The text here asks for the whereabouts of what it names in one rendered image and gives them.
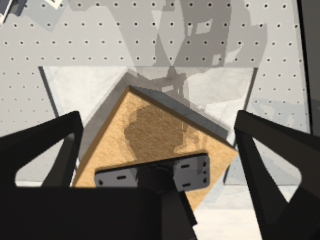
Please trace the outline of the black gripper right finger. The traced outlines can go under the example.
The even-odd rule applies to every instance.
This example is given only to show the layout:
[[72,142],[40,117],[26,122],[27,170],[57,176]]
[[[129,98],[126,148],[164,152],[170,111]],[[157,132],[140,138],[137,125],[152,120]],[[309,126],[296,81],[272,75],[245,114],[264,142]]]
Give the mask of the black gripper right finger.
[[[320,228],[320,137],[238,110],[234,133],[262,240],[309,240]],[[301,174],[287,202],[253,140]]]

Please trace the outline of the white label with n1 text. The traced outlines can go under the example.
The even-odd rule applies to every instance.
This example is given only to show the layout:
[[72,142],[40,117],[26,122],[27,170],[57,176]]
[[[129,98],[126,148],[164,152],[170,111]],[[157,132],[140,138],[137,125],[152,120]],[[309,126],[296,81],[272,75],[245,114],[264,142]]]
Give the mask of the white label with n1 text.
[[54,8],[58,8],[59,4],[62,0],[46,0],[49,4],[51,4]]

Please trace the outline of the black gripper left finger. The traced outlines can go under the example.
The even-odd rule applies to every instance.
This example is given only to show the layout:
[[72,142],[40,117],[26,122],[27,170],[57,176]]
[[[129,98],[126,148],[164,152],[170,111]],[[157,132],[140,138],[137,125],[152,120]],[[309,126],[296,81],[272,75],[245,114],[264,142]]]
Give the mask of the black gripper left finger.
[[17,172],[64,139],[41,186],[70,186],[83,135],[79,111],[0,137],[0,186],[17,186]]

